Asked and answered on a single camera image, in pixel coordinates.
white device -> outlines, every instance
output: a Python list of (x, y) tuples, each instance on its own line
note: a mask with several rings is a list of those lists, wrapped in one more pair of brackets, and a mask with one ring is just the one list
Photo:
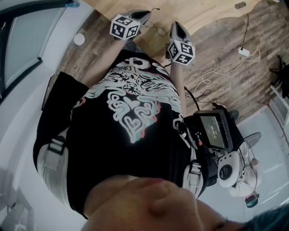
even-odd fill
[(247, 56), (247, 57), (249, 57), (249, 55), (250, 55), (250, 51), (248, 51), (248, 50), (246, 50), (244, 48), (241, 48), (241, 47), (239, 47), (238, 53), (241, 54), (241, 55)]
[(224, 188), (232, 187), (240, 178), (244, 178), (242, 163), (238, 152), (230, 152), (219, 160), (218, 181)]
[(195, 58), (196, 48), (191, 42), (181, 42), (173, 40), (168, 46), (168, 52), (171, 56), (171, 61), (188, 66)]
[(114, 37), (126, 40), (136, 36), (139, 29), (139, 22), (119, 14), (112, 20), (109, 33)]

lens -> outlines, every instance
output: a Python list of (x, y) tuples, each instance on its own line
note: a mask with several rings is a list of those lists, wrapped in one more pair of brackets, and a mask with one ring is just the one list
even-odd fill
[(165, 30), (162, 29), (162, 28), (157, 28), (157, 32), (158, 32), (158, 34), (159, 34), (160, 36), (165, 36), (165, 35), (166, 35)]
[(147, 21), (144, 25), (146, 27), (148, 27), (148, 28), (153, 28), (154, 27), (154, 24), (151, 21)]

white cube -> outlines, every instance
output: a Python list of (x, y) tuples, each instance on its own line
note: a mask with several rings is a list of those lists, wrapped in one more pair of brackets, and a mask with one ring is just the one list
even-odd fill
[(195, 58), (195, 50), (191, 42), (184, 43), (178, 40), (173, 40), (168, 47), (171, 61), (186, 66)]
[(114, 37), (126, 40), (136, 36), (139, 28), (139, 22), (119, 14), (112, 20), (109, 33)]

display screen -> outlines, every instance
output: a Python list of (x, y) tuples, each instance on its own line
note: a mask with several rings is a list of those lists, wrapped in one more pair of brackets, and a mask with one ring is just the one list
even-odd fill
[(208, 140), (212, 146), (225, 148), (220, 127), (215, 116), (200, 116), (206, 130)]

